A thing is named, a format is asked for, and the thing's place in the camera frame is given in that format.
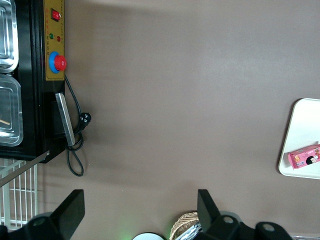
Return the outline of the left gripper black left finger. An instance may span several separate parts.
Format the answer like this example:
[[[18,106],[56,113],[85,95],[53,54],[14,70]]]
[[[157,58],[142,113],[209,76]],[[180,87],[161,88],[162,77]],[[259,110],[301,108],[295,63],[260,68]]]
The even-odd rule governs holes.
[[[84,216],[84,191],[75,189],[53,212],[41,214],[31,221],[31,239],[69,240]]]

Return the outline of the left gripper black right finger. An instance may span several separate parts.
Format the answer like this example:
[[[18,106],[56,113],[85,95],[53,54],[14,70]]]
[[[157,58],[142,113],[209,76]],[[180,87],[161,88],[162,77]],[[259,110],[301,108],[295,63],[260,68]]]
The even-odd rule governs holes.
[[[237,240],[239,221],[230,214],[221,214],[207,189],[197,192],[197,215],[202,228],[197,240]]]

